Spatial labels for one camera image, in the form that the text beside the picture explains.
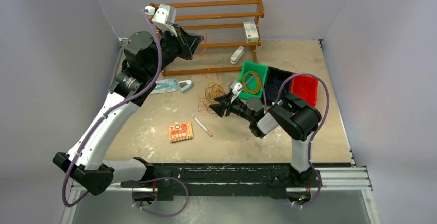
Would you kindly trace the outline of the green plastic bin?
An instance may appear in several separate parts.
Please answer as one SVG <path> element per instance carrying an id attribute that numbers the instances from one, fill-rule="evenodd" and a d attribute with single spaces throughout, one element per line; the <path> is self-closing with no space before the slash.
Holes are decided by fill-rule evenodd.
<path id="1" fill-rule="evenodd" d="M 266 65 L 248 61 L 244 62 L 239 78 L 239 83 L 241 83 L 244 88 L 239 94 L 239 98 L 243 100 L 250 98 L 261 99 L 267 71 L 268 67 Z"/>

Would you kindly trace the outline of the black plastic bin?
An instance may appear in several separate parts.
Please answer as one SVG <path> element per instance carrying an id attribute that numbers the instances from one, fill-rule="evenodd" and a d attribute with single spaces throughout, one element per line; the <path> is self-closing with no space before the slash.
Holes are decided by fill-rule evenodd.
<path id="1" fill-rule="evenodd" d="M 270 106 L 279 93 L 279 89 L 284 81 L 294 73 L 281 70 L 274 67 L 268 67 L 267 77 L 265 81 L 267 105 Z"/>

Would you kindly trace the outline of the red plastic bin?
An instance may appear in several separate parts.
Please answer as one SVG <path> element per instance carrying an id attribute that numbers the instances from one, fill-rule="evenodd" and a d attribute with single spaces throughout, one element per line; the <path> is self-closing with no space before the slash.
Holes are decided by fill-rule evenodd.
<path id="1" fill-rule="evenodd" d="M 318 80 L 312 76 L 301 75 L 291 80 L 290 92 L 316 106 L 318 93 Z"/>

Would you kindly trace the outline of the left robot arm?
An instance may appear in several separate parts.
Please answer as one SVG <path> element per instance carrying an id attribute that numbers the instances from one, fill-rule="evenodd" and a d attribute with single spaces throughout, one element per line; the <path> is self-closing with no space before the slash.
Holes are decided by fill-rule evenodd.
<path id="1" fill-rule="evenodd" d="M 153 183 L 148 163 L 135 157 L 127 161 L 105 161 L 113 140 L 142 106 L 156 86 L 158 75 L 177 57 L 191 60 L 204 36 L 187 33 L 177 25 L 176 34 L 139 31 L 132 34 L 124 47 L 122 70 L 110 86 L 106 100 L 86 133 L 68 151 L 58 152 L 53 163 L 90 194 L 103 193 L 112 183 L 134 181 L 140 187 Z"/>

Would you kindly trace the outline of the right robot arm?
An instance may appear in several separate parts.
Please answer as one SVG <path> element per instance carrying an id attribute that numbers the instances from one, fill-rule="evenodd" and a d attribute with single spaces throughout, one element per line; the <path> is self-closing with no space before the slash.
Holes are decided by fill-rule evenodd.
<path id="1" fill-rule="evenodd" d="M 312 173 L 311 142 L 322 121 L 318 109 L 292 93 L 268 109 L 258 98 L 243 102 L 231 92 L 214 101 L 209 108 L 219 117 L 235 114 L 249 121 L 249 129 L 257 138 L 265 137 L 278 127 L 282 128 L 292 142 L 291 183 L 302 186 L 309 181 Z"/>

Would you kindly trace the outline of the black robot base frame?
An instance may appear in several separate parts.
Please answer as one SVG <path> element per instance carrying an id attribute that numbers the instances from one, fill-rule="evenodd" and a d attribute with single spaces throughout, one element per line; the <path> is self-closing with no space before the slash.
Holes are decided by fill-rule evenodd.
<path id="1" fill-rule="evenodd" d="M 291 173 L 289 163 L 155 163 L 142 179 L 122 188 L 151 189 L 159 201 L 175 196 L 269 197 L 292 203 L 308 202 L 321 186 L 320 172 L 305 179 Z"/>

